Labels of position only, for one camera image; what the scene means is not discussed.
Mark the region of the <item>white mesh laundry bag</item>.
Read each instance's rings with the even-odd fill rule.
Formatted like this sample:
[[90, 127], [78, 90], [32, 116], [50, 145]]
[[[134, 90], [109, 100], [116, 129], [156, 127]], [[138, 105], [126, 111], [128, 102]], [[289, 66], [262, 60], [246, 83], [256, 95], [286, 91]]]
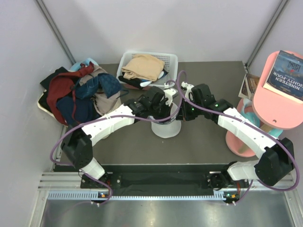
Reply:
[[179, 134], [181, 121], [177, 121], [176, 115], [174, 115], [170, 121], [165, 123], [151, 122], [151, 130], [155, 135], [163, 139], [172, 138]]

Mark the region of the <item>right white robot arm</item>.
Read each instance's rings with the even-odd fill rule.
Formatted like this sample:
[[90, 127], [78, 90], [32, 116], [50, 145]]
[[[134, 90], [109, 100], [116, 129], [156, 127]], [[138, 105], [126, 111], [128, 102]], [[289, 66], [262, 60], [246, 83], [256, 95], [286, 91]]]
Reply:
[[278, 139], [246, 120], [238, 110], [224, 99], [216, 100], [208, 85], [177, 84], [182, 97], [181, 112], [190, 119], [204, 116], [226, 129], [258, 158], [257, 161], [234, 161], [222, 170], [221, 182], [226, 187], [240, 180], [259, 181], [265, 187], [277, 190], [275, 185], [291, 171], [297, 170], [294, 146], [288, 138]]

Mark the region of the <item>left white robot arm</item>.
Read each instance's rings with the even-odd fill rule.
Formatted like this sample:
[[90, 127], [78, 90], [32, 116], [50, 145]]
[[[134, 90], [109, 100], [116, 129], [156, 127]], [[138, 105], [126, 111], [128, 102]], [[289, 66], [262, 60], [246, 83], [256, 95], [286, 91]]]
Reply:
[[63, 137], [61, 149], [76, 170], [89, 175], [96, 187], [103, 187], [107, 183], [107, 175], [93, 156], [93, 146], [116, 130], [138, 121], [168, 122], [175, 116], [171, 109], [177, 93], [174, 88], [162, 90], [152, 87], [114, 111], [70, 128]]

